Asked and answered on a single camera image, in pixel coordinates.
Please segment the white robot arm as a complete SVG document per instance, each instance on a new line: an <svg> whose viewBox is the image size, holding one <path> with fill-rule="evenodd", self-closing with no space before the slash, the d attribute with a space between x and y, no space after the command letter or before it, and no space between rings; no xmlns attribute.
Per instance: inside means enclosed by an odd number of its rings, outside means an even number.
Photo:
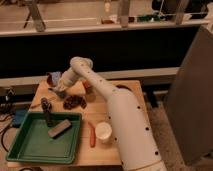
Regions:
<svg viewBox="0 0 213 171"><path fill-rule="evenodd" d="M89 58L73 57L55 88L59 96L80 77L106 100L124 171L167 171L149 122L134 93L118 88L92 70Z"/></svg>

